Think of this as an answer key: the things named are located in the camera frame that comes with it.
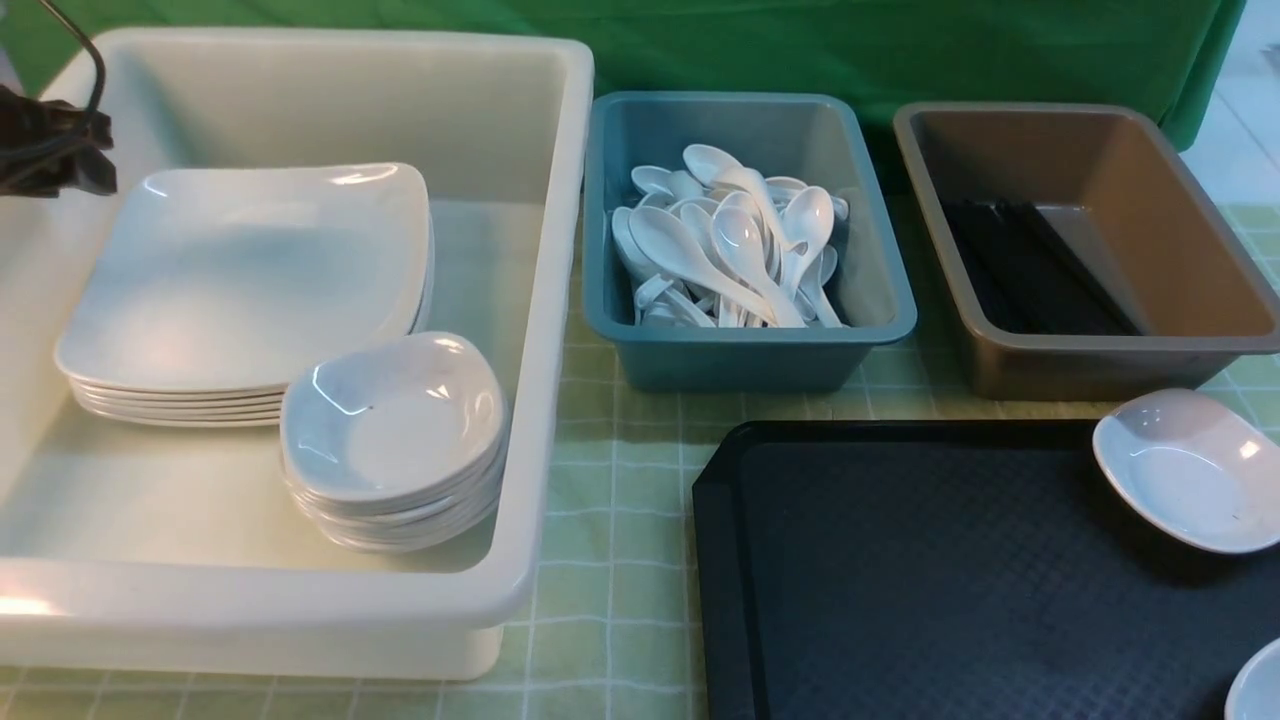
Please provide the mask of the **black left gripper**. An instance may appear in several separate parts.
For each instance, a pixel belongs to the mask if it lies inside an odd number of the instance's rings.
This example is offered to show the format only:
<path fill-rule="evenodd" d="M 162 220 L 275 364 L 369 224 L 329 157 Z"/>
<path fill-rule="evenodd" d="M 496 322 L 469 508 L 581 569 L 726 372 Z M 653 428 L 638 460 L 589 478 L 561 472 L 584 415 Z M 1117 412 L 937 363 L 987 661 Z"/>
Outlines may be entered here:
<path fill-rule="evenodd" d="M 1 195 L 55 199 L 64 190 L 118 192 L 110 115 L 1 87 Z"/>

